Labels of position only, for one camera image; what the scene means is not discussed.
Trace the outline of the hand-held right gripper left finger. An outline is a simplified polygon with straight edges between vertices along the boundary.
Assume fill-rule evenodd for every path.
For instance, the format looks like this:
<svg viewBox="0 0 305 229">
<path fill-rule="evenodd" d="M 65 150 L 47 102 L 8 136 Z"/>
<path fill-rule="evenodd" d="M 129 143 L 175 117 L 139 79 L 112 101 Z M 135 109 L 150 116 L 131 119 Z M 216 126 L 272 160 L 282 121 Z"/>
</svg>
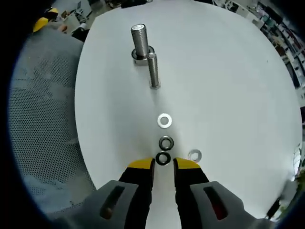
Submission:
<svg viewBox="0 0 305 229">
<path fill-rule="evenodd" d="M 118 180 L 90 194 L 71 213 L 52 221 L 54 229 L 143 229 L 146 226 L 155 159 L 131 162 Z"/>
</svg>

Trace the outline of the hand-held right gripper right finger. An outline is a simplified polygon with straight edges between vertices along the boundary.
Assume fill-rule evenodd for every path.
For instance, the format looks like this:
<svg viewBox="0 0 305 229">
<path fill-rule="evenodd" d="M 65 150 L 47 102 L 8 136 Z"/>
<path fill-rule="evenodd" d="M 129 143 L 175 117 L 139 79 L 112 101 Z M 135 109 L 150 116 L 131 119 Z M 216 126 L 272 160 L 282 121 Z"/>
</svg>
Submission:
<svg viewBox="0 0 305 229">
<path fill-rule="evenodd" d="M 242 200 L 217 181 L 209 181 L 201 167 L 176 157 L 175 201 L 183 229 L 273 229 L 268 219 L 257 219 Z"/>
</svg>

